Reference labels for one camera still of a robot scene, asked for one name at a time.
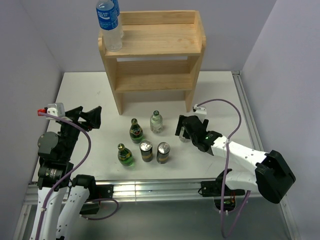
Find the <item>clear glass bottle green cap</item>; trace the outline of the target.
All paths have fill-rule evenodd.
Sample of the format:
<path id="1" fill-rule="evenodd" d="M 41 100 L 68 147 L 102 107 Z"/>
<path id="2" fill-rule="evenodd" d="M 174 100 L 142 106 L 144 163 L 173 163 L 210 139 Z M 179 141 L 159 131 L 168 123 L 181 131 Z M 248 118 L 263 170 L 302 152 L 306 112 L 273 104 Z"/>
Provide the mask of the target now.
<path id="1" fill-rule="evenodd" d="M 180 139 L 181 142 L 183 142 L 183 143 L 188 143 L 188 142 L 191 141 L 191 140 L 189 139 L 189 137 L 186 136 L 186 135 L 187 135 L 187 132 L 186 132 L 185 128 L 182 126 L 182 127 L 181 127 L 181 130 L 180 130 L 180 133 L 179 133 L 179 139 Z"/>

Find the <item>black can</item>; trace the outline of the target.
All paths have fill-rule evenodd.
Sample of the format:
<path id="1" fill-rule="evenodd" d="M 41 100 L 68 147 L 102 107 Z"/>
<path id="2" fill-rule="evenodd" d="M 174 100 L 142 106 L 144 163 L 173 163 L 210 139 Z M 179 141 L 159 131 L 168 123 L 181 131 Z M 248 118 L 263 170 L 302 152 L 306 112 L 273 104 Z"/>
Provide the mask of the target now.
<path id="1" fill-rule="evenodd" d="M 141 158 L 144 162 L 153 160 L 153 144 L 148 140 L 143 140 L 139 146 Z"/>
<path id="2" fill-rule="evenodd" d="M 167 142 L 161 142 L 157 146 L 156 160 L 159 164 L 165 164 L 169 159 L 171 147 Z"/>

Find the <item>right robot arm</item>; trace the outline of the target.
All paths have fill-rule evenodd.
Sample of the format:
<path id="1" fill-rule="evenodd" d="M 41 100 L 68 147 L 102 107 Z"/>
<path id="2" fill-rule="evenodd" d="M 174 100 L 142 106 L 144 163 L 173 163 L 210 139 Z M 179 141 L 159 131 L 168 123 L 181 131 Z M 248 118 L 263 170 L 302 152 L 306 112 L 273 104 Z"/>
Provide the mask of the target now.
<path id="1" fill-rule="evenodd" d="M 207 119 L 201 121 L 195 115 L 180 115 L 175 134 L 179 135 L 184 128 L 184 137 L 201 152 L 228 157 L 246 170 L 241 172 L 229 168 L 227 174 L 220 173 L 214 181 L 202 182 L 202 196 L 243 196 L 246 191 L 251 191 L 260 193 L 271 203 L 280 203 L 296 181 L 283 156 L 275 150 L 263 152 L 234 141 L 227 142 L 221 133 L 208 131 L 208 123 Z"/>

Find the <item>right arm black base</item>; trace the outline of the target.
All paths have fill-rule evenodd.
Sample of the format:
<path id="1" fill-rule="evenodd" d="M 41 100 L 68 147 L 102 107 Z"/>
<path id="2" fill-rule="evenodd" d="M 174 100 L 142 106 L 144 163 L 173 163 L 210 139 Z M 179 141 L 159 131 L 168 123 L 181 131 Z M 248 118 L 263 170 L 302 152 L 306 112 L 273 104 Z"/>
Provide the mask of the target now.
<path id="1" fill-rule="evenodd" d="M 200 182 L 198 193 L 203 197 L 221 197 L 222 196 L 222 180 L 206 180 Z M 246 191 L 243 189 L 229 189 L 224 187 L 224 196 L 235 197 L 244 196 Z"/>

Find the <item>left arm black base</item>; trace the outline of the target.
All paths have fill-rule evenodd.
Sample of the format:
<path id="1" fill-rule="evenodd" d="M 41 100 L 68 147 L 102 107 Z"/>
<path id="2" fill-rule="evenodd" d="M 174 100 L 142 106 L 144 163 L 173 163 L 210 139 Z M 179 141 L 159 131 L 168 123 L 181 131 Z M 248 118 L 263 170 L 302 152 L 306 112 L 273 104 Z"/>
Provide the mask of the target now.
<path id="1" fill-rule="evenodd" d="M 113 193 L 113 184 L 97 185 L 93 193 L 90 193 L 88 199 L 84 202 L 79 214 L 90 219 L 91 215 L 96 215 L 99 212 L 103 202 L 111 202 Z"/>

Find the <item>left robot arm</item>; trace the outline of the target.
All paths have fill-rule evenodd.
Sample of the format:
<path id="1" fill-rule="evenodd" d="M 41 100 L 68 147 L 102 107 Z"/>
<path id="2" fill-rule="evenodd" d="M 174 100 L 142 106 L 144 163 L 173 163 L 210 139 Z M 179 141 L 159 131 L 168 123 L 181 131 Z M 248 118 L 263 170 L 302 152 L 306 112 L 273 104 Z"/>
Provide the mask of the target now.
<path id="1" fill-rule="evenodd" d="M 71 227 L 87 200 L 98 198 L 94 176 L 71 174 L 79 168 L 70 162 L 80 133 L 101 126 L 102 107 L 88 112 L 79 106 L 65 111 L 62 103 L 52 103 L 37 114 L 60 124 L 58 132 L 47 131 L 38 141 L 37 210 L 30 239 L 66 240 Z"/>

